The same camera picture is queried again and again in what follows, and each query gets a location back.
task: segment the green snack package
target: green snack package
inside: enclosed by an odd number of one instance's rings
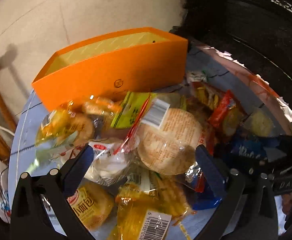
[[[111,127],[118,129],[131,127],[149,94],[151,96],[151,100],[149,101],[147,108],[151,106],[152,100],[157,98],[170,104],[170,108],[180,108],[186,111],[186,98],[178,93],[128,92],[125,99],[121,103],[122,110],[116,113],[111,123]]]

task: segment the barcode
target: barcode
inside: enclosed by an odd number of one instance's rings
[[[138,240],[162,240],[172,216],[147,210]]]
[[[163,100],[155,99],[141,122],[159,129],[169,106],[170,104],[164,102]]]
[[[136,185],[140,185],[141,184],[141,174],[137,174],[137,173],[129,174],[127,182],[133,182]]]

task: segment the red logo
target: red logo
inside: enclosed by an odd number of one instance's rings
[[[106,150],[107,147],[105,147],[102,144],[94,144],[94,148],[99,149],[99,150]]]
[[[79,191],[76,190],[75,194],[69,198],[67,198],[68,203],[71,205],[73,202],[75,202],[79,197]]]

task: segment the snack pile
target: snack pile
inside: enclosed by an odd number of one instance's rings
[[[68,198],[88,230],[116,215],[109,240],[163,240],[169,226],[221,201],[196,162],[197,146],[214,155],[222,142],[229,154],[243,155],[246,147],[256,153],[247,157],[266,158],[256,137],[271,135],[271,119],[261,109],[248,116],[230,90],[206,80],[172,93],[127,92],[120,102],[96,95],[83,104],[73,99],[44,118],[37,165],[62,166],[86,144],[93,148],[94,160]]]

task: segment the circular logo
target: circular logo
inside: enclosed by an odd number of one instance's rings
[[[123,84],[124,84],[124,81],[122,81],[121,79],[117,79],[113,85],[114,85],[115,88],[119,88]]]

